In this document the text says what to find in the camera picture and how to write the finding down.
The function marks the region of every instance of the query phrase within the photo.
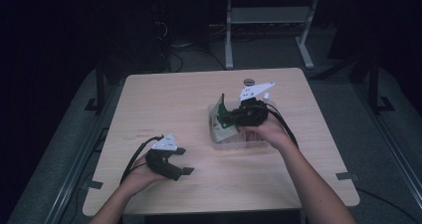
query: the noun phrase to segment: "table top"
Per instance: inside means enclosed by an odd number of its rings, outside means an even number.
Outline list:
[[[195,170],[178,181],[152,184],[130,200],[125,214],[301,208],[275,149],[212,147],[207,107],[216,104],[222,93],[226,102],[236,102],[248,78],[256,84],[276,83],[268,90],[270,99],[295,134],[302,153],[345,205],[357,205],[359,197],[352,181],[336,177],[347,170],[302,70],[269,69],[128,77],[93,177],[103,186],[90,188],[84,213],[97,213],[143,142],[168,133],[173,133],[178,146],[186,148],[184,155],[171,156],[170,163]]]

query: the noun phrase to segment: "wire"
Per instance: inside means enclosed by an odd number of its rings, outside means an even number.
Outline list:
[[[188,48],[188,47],[192,47],[192,46],[194,46],[195,44],[194,43],[184,43],[184,44],[173,44],[173,45],[171,45],[170,47],[171,48],[173,48],[173,49],[177,49],[177,50],[181,50],[181,49],[185,49],[185,48]]]
[[[167,36],[167,33],[168,33],[167,25],[165,25],[165,23],[162,23],[162,22],[156,22],[155,24],[160,25],[160,26],[163,26],[165,28],[164,34],[161,37],[159,37],[159,38],[163,38],[163,37]]]
[[[94,174],[94,172],[92,171],[92,172],[89,172],[86,176],[85,176],[85,178],[84,178],[84,181],[82,182],[82,183],[85,183],[86,181],[87,181],[87,179],[88,179],[88,177],[89,176],[91,176],[91,175],[93,175]],[[75,195],[75,201],[76,201],[76,207],[75,207],[75,213],[74,213],[74,216],[72,217],[72,219],[71,219],[71,221],[69,222],[69,224],[71,224],[71,223],[73,223],[74,221],[75,221],[75,218],[77,217],[77,214],[78,214],[78,199],[79,199],[79,194],[80,194],[80,192],[81,192],[81,187],[78,189],[78,191],[77,191],[77,194]]]
[[[130,172],[134,171],[135,169],[137,169],[137,168],[139,168],[139,167],[141,167],[141,166],[143,166],[143,165],[145,165],[145,164],[146,164],[146,163],[143,163],[143,164],[140,164],[140,165],[138,165],[138,166],[133,167],[133,168],[130,170]]]
[[[392,207],[394,207],[395,209],[397,209],[398,211],[400,211],[401,213],[403,213],[404,215],[406,215],[409,219],[411,219],[414,223],[420,223],[418,220],[416,220],[416,218],[414,218],[412,215],[410,215],[410,213],[408,213],[407,211],[405,211],[403,208],[401,208],[401,207],[399,207],[399,206],[397,206],[397,205],[395,205],[394,203],[392,203],[392,202],[390,202],[390,201],[388,201],[388,200],[386,200],[386,199],[384,199],[384,198],[382,198],[382,197],[379,197],[379,196],[377,196],[377,195],[375,195],[375,194],[373,194],[373,193],[370,193],[370,192],[368,192],[368,191],[365,191],[365,190],[363,190],[363,189],[361,189],[361,188],[357,188],[356,187],[356,190],[357,191],[359,191],[359,192],[362,192],[362,193],[364,193],[364,194],[366,194],[366,195],[368,195],[368,196],[371,196],[371,197],[373,197],[373,198],[375,198],[375,199],[378,199],[378,200],[380,200],[380,201],[383,201],[383,202],[385,202],[385,203],[387,203],[388,205],[390,205],[390,206],[392,206]]]
[[[295,146],[297,148],[299,148],[298,141],[296,140],[295,135],[290,130],[288,124],[285,122],[285,120],[283,119],[283,117],[279,113],[279,111],[275,107],[273,107],[273,106],[271,106],[269,104],[266,104],[266,105],[272,107],[274,109],[274,111],[271,111],[270,109],[268,109],[266,107],[261,107],[261,106],[247,106],[247,108],[255,108],[255,109],[259,109],[259,110],[264,110],[264,111],[270,112],[279,121],[279,123],[282,125],[282,127],[285,129],[286,133],[288,134],[288,136],[292,140],[292,142],[295,144]]]
[[[164,136],[155,136],[150,138],[149,140],[147,140],[146,142],[144,142],[143,144],[140,145],[140,147],[137,149],[137,151],[134,153],[133,157],[130,159],[130,162],[127,164],[126,169],[123,172],[123,175],[121,176],[121,180],[120,180],[120,184],[123,183],[123,181],[126,179],[126,177],[130,174],[131,172],[131,168],[133,167],[134,162],[136,161],[137,157],[139,156],[139,154],[143,151],[143,149],[146,147],[146,145],[153,141],[153,140],[157,140],[160,141],[162,138],[164,138]]]
[[[167,60],[167,62],[168,62],[168,69],[170,70],[170,72],[172,72],[172,73],[178,73],[178,72],[180,72],[182,70],[182,68],[183,68],[183,65],[184,65],[183,59],[180,56],[178,56],[178,55],[176,55],[174,53],[170,53],[168,55],[169,56],[176,57],[180,61],[180,67],[176,71],[173,71],[173,69],[171,68],[171,63]]]
[[[221,66],[221,68],[223,68],[224,71],[226,71],[226,67],[220,62],[220,60],[218,60],[218,58],[216,56],[214,56],[213,54],[211,54],[210,52],[201,50],[201,49],[190,49],[190,50],[181,50],[181,51],[177,51],[177,52],[201,52],[201,53],[205,53],[209,56],[211,56],[212,58],[214,58],[218,64]]]
[[[109,127],[104,127],[103,129],[102,129],[102,131],[101,131],[101,133],[100,133],[100,135],[99,135],[99,138],[97,138],[97,141],[96,141],[96,143],[94,144],[94,147],[93,147],[93,149],[92,149],[92,151],[91,151],[91,153],[90,153],[90,156],[87,158],[87,160],[85,161],[85,163],[84,163],[84,167],[83,167],[83,170],[85,170],[86,168],[87,168],[87,165],[88,165],[88,162],[90,161],[90,159],[93,157],[93,154],[94,153],[96,153],[96,152],[101,152],[100,150],[97,150],[97,148],[100,146],[100,144],[102,144],[105,140],[106,140],[106,134],[105,134],[105,132],[107,131],[107,130],[109,130]],[[77,191],[77,193],[76,193],[76,195],[77,195],[77,199],[78,199],[78,194],[79,194],[79,192],[80,192],[80,190],[81,190],[81,188],[80,189],[78,189],[78,191]],[[72,195],[71,195],[71,197],[70,197],[70,199],[69,200],[72,200],[72,198],[74,197],[74,194],[75,194],[75,188],[74,188],[74,190],[72,191]],[[66,205],[66,207],[65,207],[65,212],[66,212],[66,210],[69,208],[69,205],[70,205],[70,202],[68,202],[67,203],[67,205]]]
[[[225,25],[210,25],[210,35],[209,39],[210,41],[218,41],[219,38],[222,38],[225,35],[226,32],[226,26]]]

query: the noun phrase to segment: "hand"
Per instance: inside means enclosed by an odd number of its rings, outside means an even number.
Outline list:
[[[165,179],[165,177],[149,169],[146,165],[144,154],[133,164],[132,171],[119,188],[124,189],[128,195],[133,196],[153,182]]]
[[[271,144],[273,148],[280,150],[283,145],[293,143],[286,134],[279,121],[271,114],[268,114],[265,120],[259,126],[241,126],[240,130],[252,131],[257,133],[263,140]]]

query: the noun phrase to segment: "clear plastic container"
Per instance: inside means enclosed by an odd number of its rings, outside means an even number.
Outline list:
[[[275,107],[274,102],[267,101],[268,104]],[[226,107],[227,111],[232,111],[234,109],[237,109],[240,105],[240,102],[227,102],[224,103],[224,106]],[[210,137],[212,142],[212,145],[214,149],[217,150],[226,150],[226,149],[237,149],[237,148],[251,148],[251,147],[266,147],[270,144],[264,140],[262,140],[256,133],[251,131],[236,131],[236,134],[231,135],[227,138],[224,138],[222,140],[216,141],[215,133],[214,133],[214,125],[213,125],[213,119],[215,117],[213,116],[213,110],[215,108],[214,105],[208,106],[208,120],[209,120],[209,131],[210,131]]]

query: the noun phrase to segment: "black cable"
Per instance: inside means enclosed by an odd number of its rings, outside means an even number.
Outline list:
[[[155,136],[150,138],[149,140],[147,140],[146,142],[144,142],[143,144],[140,145],[140,147],[137,149],[137,151],[134,153],[133,157],[130,159],[130,162],[127,164],[126,169],[123,172],[123,175],[121,176],[121,180],[120,180],[120,184],[123,183],[124,179],[130,174],[131,172],[131,168],[134,164],[134,162],[136,161],[137,157],[139,156],[139,154],[143,151],[143,149],[146,147],[146,145],[153,141],[153,140],[157,140],[160,141],[162,138],[164,138],[164,136]]]
[[[226,35],[226,26],[225,25],[220,25],[220,26],[216,26],[216,27],[218,27],[218,30],[216,32],[213,31],[213,29],[215,29],[214,27],[210,27],[210,36],[209,36],[210,42],[218,41],[218,38]]]
[[[177,59],[180,60],[180,67],[176,71],[173,71],[173,69],[171,68],[171,63],[168,62],[168,69],[170,70],[170,72],[172,72],[172,73],[178,73],[178,72],[180,72],[182,70],[182,68],[183,68],[183,65],[184,65],[183,59],[180,56],[178,56],[178,55],[176,55],[174,53],[169,53],[168,55],[169,56],[176,57]]]
[[[211,56],[212,58],[214,58],[218,62],[218,64],[221,66],[221,68],[223,68],[224,71],[227,70],[226,67],[220,62],[220,60],[218,60],[218,58],[216,56],[214,56],[213,54],[211,54],[210,52],[203,51],[203,50],[200,50],[200,49],[179,50],[177,52],[202,52],[202,53],[205,53],[205,54]]]
[[[86,168],[87,168],[87,165],[88,165],[88,162],[90,161],[90,159],[92,158],[92,156],[93,156],[93,154],[95,153],[95,152],[98,152],[97,151],[97,148],[100,146],[100,144],[102,144],[102,142],[104,142],[105,140],[106,140],[106,134],[105,134],[105,132],[106,132],[106,130],[109,130],[109,127],[104,127],[103,129],[102,129],[102,131],[101,131],[101,133],[100,133],[100,135],[99,135],[99,138],[97,138],[97,141],[96,141],[96,143],[94,144],[94,147],[93,147],[93,149],[92,149],[92,151],[91,151],[91,153],[90,153],[90,156],[87,158],[87,160],[85,161],[85,163],[84,163],[84,167],[82,168],[82,170],[85,170]],[[72,191],[72,195],[71,195],[71,197],[69,198],[69,200],[72,200],[72,198],[74,197],[74,193],[75,193],[75,188],[76,187],[74,187],[74,190]],[[64,211],[64,213],[66,212],[66,210],[68,209],[68,207],[69,207],[69,204],[70,204],[70,201],[67,203],[67,205],[66,205],[66,207],[65,207],[65,211]]]
[[[143,166],[143,165],[145,165],[145,164],[146,164],[146,162],[145,162],[145,163],[143,163],[143,164],[140,164],[140,165],[138,165],[138,166],[133,167],[133,168],[130,170],[130,172],[134,171],[135,169],[137,169],[137,168],[139,168],[139,167],[141,167],[141,166]]]
[[[93,174],[94,174],[94,172],[93,172],[93,171],[92,171],[92,172],[89,172],[89,173],[85,176],[84,181],[83,181],[82,183],[85,183],[85,182],[87,181],[88,177],[89,177],[89,176],[91,176],[91,175],[93,175]],[[77,217],[77,214],[78,214],[78,199],[79,199],[79,193],[80,193],[80,191],[81,191],[81,188],[79,188],[79,189],[78,189],[77,194],[76,194],[76,196],[75,196],[75,201],[76,201],[77,206],[75,207],[75,213],[74,213],[74,216],[72,217],[72,219],[71,219],[71,221],[69,222],[69,224],[72,224],[72,223],[74,222],[75,218]]]
[[[272,107],[274,109],[274,111],[272,111],[272,110],[270,110],[266,107],[261,107],[261,106],[247,106],[247,108],[255,108],[255,109],[264,110],[264,111],[271,113],[279,121],[279,123],[282,125],[282,127],[285,129],[286,133],[288,134],[288,136],[292,140],[292,142],[295,144],[295,146],[297,148],[299,148],[298,141],[296,140],[295,135],[290,130],[288,124],[285,122],[285,120],[283,119],[283,117],[279,113],[279,111],[275,107],[273,107],[269,104],[266,104],[266,105]]]
[[[407,216],[409,219],[411,219],[414,223],[417,223],[417,224],[419,224],[419,223],[420,223],[418,220],[416,220],[416,218],[414,218],[412,215],[410,215],[410,213],[408,213],[407,211],[405,211],[403,208],[401,208],[401,207],[397,206],[396,204],[394,204],[394,203],[392,203],[392,202],[390,202],[390,201],[388,201],[388,200],[386,200],[386,199],[384,199],[384,198],[382,198],[382,197],[379,197],[379,196],[377,196],[377,195],[375,195],[375,194],[373,194],[373,193],[370,193],[370,192],[368,192],[368,191],[365,191],[365,190],[363,190],[363,189],[360,189],[360,188],[357,188],[357,187],[356,187],[356,190],[357,190],[357,191],[359,191],[359,192],[362,192],[362,193],[364,193],[364,194],[366,194],[366,195],[368,195],[368,196],[371,196],[371,197],[373,197],[373,198],[375,198],[375,199],[378,199],[378,200],[380,200],[380,201],[383,201],[383,202],[387,203],[388,205],[390,205],[390,206],[394,207],[395,209],[397,209],[398,211],[400,211],[401,213],[403,213],[404,215],[406,215],[406,216]]]

